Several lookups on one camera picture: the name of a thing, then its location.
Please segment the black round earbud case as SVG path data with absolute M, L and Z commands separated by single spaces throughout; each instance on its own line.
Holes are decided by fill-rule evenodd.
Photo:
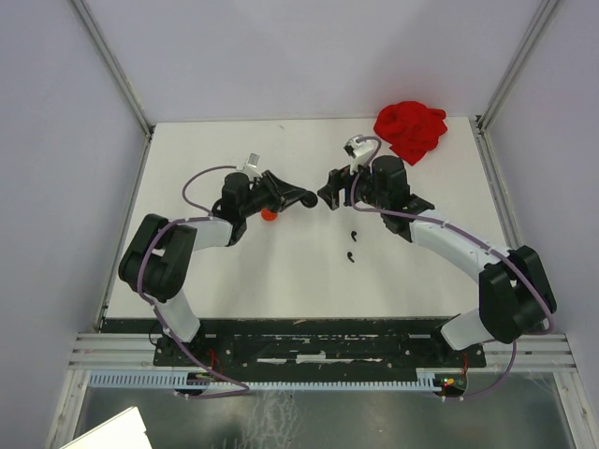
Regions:
M 300 199 L 300 203 L 307 209 L 314 208 L 318 203 L 318 196 L 311 191 L 307 191 L 302 198 Z

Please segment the orange round earbud case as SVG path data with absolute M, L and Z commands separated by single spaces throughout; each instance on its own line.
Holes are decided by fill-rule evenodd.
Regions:
M 263 220 L 267 221 L 267 222 L 272 222 L 274 220 L 277 219 L 278 217 L 278 213 L 277 212 L 273 212 L 271 210 L 268 209 L 263 209 L 261 211 L 261 217 Z

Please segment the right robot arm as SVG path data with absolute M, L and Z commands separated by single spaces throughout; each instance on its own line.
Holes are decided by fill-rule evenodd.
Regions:
M 379 214 L 391 233 L 436 253 L 476 282 L 477 308 L 443 323 L 429 344 L 437 364 L 452 365 L 478 343 L 509 344 L 552 329 L 557 302 L 539 254 L 526 245 L 493 246 L 450 223 L 412 193 L 401 159 L 379 156 L 368 166 L 333 169 L 317 194 L 331 210 L 345 205 Z

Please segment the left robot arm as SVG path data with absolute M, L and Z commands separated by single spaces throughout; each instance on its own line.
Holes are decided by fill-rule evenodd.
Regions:
M 296 203 L 311 209 L 317 196 L 268 170 L 257 175 L 235 171 L 225 177 L 221 197 L 208 216 L 170 221 L 150 213 L 143 218 L 124 251 L 118 276 L 150 304 L 163 329 L 176 340 L 175 355 L 185 364 L 198 364 L 207 353 L 207 342 L 197 336 L 200 321 L 183 292 L 193 253 L 233 246 L 246 231 L 249 217 L 263 210 L 279 213 Z

